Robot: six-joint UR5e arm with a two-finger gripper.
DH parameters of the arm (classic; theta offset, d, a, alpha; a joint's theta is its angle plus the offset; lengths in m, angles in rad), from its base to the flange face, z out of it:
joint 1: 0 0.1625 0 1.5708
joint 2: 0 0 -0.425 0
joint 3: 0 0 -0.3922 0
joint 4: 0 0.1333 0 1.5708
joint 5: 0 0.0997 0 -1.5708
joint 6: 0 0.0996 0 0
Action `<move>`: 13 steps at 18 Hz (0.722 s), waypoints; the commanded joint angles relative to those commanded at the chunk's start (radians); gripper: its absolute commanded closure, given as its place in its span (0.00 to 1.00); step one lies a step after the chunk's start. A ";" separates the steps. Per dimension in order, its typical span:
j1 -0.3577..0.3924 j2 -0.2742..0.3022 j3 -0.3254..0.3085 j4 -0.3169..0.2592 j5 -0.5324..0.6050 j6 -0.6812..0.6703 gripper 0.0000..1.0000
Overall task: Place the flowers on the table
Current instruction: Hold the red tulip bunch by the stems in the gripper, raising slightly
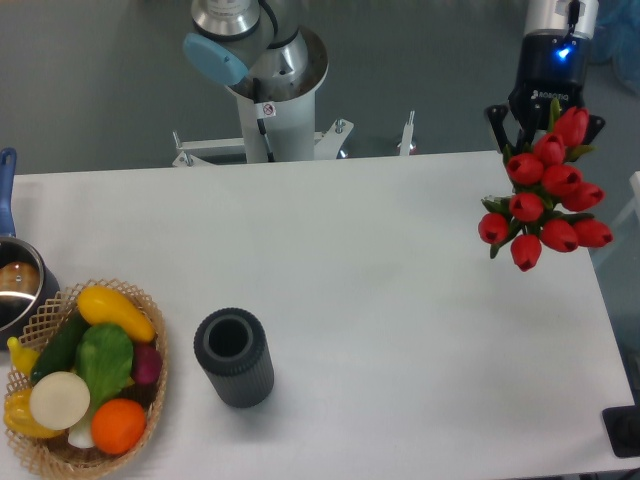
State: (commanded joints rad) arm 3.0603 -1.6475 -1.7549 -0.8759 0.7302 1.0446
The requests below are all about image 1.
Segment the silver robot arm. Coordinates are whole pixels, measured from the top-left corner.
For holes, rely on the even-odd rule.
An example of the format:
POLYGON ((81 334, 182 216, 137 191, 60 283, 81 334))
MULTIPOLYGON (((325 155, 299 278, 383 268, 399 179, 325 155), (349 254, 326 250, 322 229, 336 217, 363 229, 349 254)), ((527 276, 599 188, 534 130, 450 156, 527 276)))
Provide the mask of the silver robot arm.
POLYGON ((189 63, 234 96, 247 160, 486 147, 582 101, 595 1, 196 1, 189 63))

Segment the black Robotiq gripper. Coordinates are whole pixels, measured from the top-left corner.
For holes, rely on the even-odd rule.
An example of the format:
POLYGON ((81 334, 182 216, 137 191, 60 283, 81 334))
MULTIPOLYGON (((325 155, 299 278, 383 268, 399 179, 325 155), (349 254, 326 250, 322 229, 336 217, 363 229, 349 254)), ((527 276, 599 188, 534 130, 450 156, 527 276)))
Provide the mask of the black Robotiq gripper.
MULTIPOLYGON (((528 127, 537 131, 547 128, 554 99, 563 111, 584 106, 583 90, 590 50, 591 41, 581 37, 537 33, 523 38, 515 85, 508 97, 509 106, 494 104, 485 108, 485 118, 499 153, 506 147, 514 151, 504 128, 510 111, 522 131, 528 127)), ((584 144, 591 145, 604 127, 605 119, 591 114, 584 144)))

